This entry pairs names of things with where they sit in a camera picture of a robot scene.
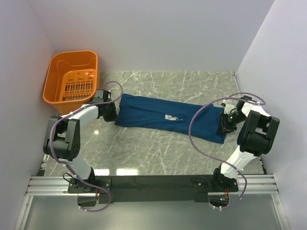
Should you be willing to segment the blue Mickey Mouse t-shirt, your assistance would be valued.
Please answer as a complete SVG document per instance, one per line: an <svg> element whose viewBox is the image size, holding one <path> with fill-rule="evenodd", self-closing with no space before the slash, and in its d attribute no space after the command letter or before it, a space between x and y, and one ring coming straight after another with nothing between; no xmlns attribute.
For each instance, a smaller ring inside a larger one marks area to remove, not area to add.
<svg viewBox="0 0 307 230"><path fill-rule="evenodd" d="M193 116L201 105L173 102L156 98L123 94L119 104L120 127L143 127L188 134ZM224 111L213 104L203 109L195 118L191 135L206 141L223 144L225 135L219 136L219 115Z"/></svg>

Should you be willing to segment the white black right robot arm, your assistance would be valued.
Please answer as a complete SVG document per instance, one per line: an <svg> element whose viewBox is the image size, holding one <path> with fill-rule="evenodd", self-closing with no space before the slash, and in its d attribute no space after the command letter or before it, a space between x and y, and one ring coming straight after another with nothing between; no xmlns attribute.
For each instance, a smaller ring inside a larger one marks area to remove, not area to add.
<svg viewBox="0 0 307 230"><path fill-rule="evenodd" d="M269 153L280 119L269 115L259 102L249 96L241 97L236 105L222 103L221 106L224 111L220 113L217 135L232 133L237 130L237 124L243 123L237 137L237 148L226 162L214 170L210 180L215 191L229 191L236 188L238 171L255 158Z"/></svg>

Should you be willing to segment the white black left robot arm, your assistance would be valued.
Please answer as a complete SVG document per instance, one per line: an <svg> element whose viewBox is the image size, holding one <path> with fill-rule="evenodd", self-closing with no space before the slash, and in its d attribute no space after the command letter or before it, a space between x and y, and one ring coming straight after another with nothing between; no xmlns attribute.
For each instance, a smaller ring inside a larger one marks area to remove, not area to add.
<svg viewBox="0 0 307 230"><path fill-rule="evenodd" d="M79 154L81 128L100 117L106 122L115 122L118 119L115 102L112 101L111 92L107 90L96 90L90 102L75 112L50 117L43 144L45 154L58 159L73 172L70 184L85 193L96 189L96 181L93 168Z"/></svg>

